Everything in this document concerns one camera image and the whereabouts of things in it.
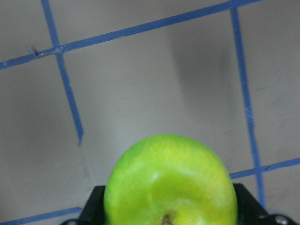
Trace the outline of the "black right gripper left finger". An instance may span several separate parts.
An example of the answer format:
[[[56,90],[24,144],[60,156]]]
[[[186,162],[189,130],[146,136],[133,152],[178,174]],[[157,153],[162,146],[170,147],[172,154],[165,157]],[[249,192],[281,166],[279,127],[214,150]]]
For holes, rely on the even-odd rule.
[[[80,225],[103,225],[105,186],[95,186],[79,215]]]

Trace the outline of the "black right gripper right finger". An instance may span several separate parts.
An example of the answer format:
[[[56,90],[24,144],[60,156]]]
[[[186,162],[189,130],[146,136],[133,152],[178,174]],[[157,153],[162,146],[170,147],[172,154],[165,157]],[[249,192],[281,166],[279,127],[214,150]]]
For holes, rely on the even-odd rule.
[[[268,213],[241,183],[233,184],[238,201],[238,225],[267,225]]]

